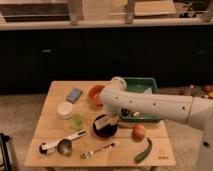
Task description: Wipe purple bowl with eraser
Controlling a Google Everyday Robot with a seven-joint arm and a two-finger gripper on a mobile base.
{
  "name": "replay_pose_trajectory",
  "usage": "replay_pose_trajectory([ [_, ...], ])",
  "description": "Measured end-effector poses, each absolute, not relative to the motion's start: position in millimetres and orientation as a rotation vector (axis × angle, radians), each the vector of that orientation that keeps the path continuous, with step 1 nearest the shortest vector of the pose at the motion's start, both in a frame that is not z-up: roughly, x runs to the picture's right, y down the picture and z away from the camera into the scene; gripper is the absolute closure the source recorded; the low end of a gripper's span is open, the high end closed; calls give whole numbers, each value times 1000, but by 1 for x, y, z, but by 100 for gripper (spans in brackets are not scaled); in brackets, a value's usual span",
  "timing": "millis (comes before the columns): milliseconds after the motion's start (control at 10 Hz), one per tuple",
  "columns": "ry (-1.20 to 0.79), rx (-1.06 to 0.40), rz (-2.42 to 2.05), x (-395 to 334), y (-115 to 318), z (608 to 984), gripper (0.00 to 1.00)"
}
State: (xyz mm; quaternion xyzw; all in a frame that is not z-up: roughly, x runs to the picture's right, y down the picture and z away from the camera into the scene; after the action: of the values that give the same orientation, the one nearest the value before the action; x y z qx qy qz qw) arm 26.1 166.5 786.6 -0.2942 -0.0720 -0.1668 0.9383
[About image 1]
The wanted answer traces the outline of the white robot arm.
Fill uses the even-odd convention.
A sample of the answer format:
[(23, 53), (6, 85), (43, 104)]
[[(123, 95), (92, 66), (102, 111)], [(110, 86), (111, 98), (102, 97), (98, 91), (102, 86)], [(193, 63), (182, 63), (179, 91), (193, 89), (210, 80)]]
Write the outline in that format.
[(128, 109), (157, 115), (203, 132), (195, 171), (213, 171), (213, 100), (193, 96), (127, 91), (127, 83), (114, 77), (100, 93), (108, 115)]

